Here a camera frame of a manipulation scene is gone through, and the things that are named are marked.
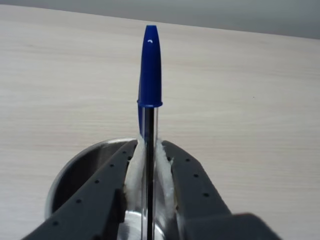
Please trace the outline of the padded gripper finger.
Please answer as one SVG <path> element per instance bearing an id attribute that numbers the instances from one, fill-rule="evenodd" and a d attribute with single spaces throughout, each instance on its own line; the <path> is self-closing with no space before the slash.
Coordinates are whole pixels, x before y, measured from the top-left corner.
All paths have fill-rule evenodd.
<path id="1" fill-rule="evenodd" d="M 166 240 L 231 240 L 231 211 L 200 162 L 170 141 L 162 143 L 174 186 L 173 218 L 162 226 Z"/>
<path id="2" fill-rule="evenodd" d="M 76 155 L 51 189 L 51 215 L 25 239 L 117 239 L 127 210 L 127 167 L 137 143 L 134 138 L 100 142 Z"/>

